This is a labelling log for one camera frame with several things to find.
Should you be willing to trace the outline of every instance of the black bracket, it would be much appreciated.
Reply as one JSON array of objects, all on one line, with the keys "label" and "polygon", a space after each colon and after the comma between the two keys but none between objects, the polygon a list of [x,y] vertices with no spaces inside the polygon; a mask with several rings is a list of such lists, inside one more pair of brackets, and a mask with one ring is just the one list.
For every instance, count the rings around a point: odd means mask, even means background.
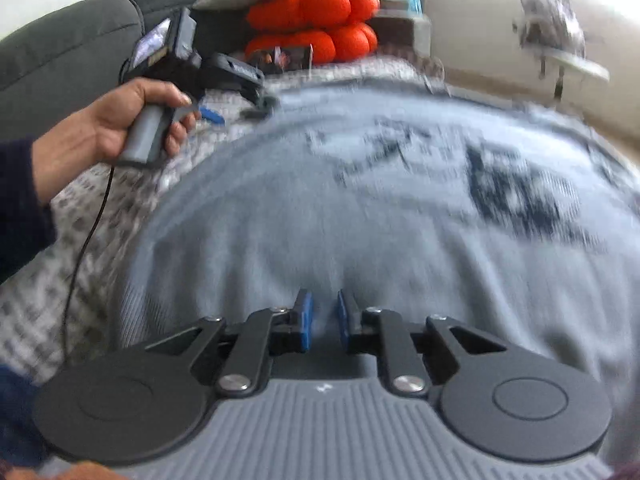
[{"label": "black bracket", "polygon": [[276,307],[252,313],[226,331],[233,348],[220,372],[216,391],[224,397],[247,397],[264,384],[271,356],[304,353],[311,345],[313,298],[299,291],[293,308]]},{"label": "black bracket", "polygon": [[451,317],[404,322],[345,291],[337,311],[347,353],[375,355],[389,392],[430,403],[478,449],[519,462],[565,460],[597,449],[607,430],[606,394],[575,368]]},{"label": "black bracket", "polygon": [[238,92],[258,108],[262,107],[262,72],[225,54],[213,54],[204,60],[198,73],[198,84],[203,89]]}]

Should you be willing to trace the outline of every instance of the gray ribbed platform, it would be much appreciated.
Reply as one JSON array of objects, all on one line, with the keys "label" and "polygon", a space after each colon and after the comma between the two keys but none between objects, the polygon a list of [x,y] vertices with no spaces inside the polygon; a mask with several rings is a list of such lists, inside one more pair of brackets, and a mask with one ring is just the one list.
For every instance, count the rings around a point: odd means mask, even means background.
[{"label": "gray ribbed platform", "polygon": [[[59,459],[46,476],[67,466]],[[425,402],[400,399],[377,379],[271,380],[248,400],[222,402],[187,445],[118,472],[135,480],[600,480],[595,456],[517,465],[453,435]]]}]

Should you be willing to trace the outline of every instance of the round black disc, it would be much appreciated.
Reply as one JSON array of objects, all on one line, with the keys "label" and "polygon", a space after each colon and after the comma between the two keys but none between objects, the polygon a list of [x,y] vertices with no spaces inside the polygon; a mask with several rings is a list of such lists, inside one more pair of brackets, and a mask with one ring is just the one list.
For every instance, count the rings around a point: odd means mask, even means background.
[{"label": "round black disc", "polygon": [[57,452],[138,462],[176,446],[201,421],[206,390],[184,361],[152,352],[117,357],[65,370],[41,389],[34,421]]},{"label": "round black disc", "polygon": [[518,462],[554,462],[593,449],[612,414],[593,378],[525,351],[469,356],[443,387],[440,409],[464,440]]}]

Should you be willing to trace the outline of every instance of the gray sofa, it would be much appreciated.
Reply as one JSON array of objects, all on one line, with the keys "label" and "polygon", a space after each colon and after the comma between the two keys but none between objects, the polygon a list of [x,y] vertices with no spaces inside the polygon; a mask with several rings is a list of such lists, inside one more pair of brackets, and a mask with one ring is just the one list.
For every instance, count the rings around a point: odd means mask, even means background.
[{"label": "gray sofa", "polygon": [[[0,140],[38,137],[114,88],[136,40],[172,10],[195,1],[85,0],[4,38]],[[244,14],[245,10],[192,12],[198,23],[194,45],[203,57],[244,50],[254,35]],[[407,12],[381,15],[369,23],[380,44],[413,46],[414,38],[424,43],[424,31],[430,31],[428,20]]]}]

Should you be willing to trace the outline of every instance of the stuffed toy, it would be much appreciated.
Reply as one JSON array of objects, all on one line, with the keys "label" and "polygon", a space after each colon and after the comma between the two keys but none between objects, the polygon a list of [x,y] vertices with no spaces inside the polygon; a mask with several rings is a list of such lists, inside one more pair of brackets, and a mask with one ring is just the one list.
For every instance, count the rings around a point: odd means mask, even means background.
[{"label": "stuffed toy", "polygon": [[313,47],[313,63],[352,61],[378,47],[376,33],[364,23],[380,8],[380,0],[265,0],[249,9],[249,24],[262,35],[246,46]]}]

